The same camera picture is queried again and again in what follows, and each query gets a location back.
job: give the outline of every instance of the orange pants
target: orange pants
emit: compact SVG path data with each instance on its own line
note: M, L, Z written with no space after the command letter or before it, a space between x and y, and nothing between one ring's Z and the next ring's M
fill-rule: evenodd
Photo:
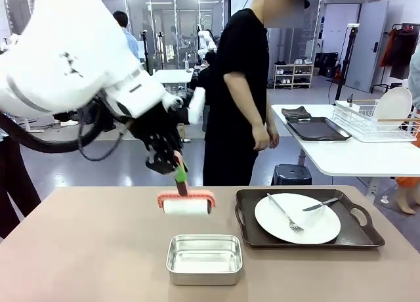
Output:
M417 133L416 138L417 140L413 142L413 144L420 148L420 132ZM397 177L395 180L398 186L407 188L416 187L420 183L420 177Z

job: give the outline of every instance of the stainless steel tray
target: stainless steel tray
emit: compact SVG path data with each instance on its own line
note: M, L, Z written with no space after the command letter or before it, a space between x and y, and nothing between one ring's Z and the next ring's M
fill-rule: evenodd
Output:
M169 243L166 267L178 286L232 286L242 270L241 244L233 235L178 235Z

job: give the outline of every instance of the black pants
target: black pants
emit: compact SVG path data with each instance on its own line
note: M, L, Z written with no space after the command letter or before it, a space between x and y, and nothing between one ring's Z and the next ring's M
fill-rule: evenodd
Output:
M205 142L203 185L248 186L258 152L241 148L238 143Z
M5 238L20 223L12 203L26 217L40 203L38 193L26 171L19 144L10 137L0 142L0 237Z

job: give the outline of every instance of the dish rack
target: dish rack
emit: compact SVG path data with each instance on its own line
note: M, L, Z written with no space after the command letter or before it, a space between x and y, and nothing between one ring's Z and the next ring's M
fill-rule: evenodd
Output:
M373 117L378 100L336 101L333 121L362 142L413 142L420 131L420 115L407 118Z

